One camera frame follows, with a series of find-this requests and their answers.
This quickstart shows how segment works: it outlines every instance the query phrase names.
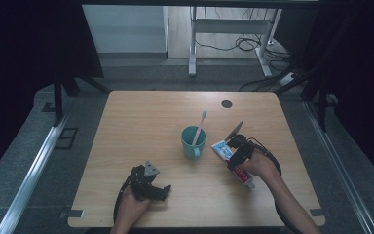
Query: power strip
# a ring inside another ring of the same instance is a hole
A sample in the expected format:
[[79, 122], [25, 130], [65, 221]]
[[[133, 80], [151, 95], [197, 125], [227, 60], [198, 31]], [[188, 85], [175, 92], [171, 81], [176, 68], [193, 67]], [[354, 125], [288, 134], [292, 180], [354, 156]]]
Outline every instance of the power strip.
[[292, 81], [292, 80], [294, 79], [295, 76], [296, 76], [296, 75], [295, 75], [293, 72], [290, 72], [290, 73], [288, 73], [286, 76], [284, 76], [284, 78], [281, 79], [279, 83], [280, 83], [282, 86], [285, 86], [285, 85], [287, 85], [290, 81]]

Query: toothbrush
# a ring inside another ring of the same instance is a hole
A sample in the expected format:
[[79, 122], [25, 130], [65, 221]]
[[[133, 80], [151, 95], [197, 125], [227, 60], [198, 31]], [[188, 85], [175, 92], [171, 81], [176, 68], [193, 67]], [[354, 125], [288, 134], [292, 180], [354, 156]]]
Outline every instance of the toothbrush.
[[197, 143], [197, 139], [199, 138], [200, 131], [202, 130], [203, 121], [205, 120], [206, 116], [207, 116], [207, 110], [203, 111], [202, 122], [200, 122], [200, 125], [197, 128], [196, 135], [194, 136], [193, 143], [192, 143], [193, 146], [195, 146]]

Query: white wall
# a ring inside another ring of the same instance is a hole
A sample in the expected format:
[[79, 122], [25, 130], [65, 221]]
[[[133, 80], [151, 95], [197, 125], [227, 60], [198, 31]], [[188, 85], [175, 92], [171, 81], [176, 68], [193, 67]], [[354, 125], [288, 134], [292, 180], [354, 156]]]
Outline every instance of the white wall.
[[84, 5], [99, 53], [165, 53], [168, 7]]

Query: teal cup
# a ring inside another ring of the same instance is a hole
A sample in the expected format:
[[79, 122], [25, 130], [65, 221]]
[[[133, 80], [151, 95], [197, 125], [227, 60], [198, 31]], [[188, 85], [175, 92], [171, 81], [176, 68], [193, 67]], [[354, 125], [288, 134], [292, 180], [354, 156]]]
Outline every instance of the teal cup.
[[196, 145], [192, 145], [197, 128], [197, 126], [189, 126], [181, 133], [181, 142], [183, 143], [184, 155], [193, 160], [200, 158], [203, 152], [203, 147], [206, 143], [206, 132], [201, 129]]

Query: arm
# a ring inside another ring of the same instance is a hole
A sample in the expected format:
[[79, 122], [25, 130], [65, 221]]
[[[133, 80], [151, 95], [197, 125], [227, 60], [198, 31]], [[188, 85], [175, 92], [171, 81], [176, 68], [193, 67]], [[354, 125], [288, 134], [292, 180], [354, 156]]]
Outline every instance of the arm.
[[141, 218], [151, 200], [138, 201], [135, 199], [132, 190], [127, 187], [123, 194], [120, 207], [118, 208], [117, 219], [110, 234], [127, 234], [130, 228]]
[[302, 233], [320, 233], [313, 220], [288, 189], [273, 162], [265, 157], [262, 152], [255, 149], [251, 159], [239, 165], [239, 168], [255, 176], [260, 176], [269, 187], [284, 216], [298, 230]]

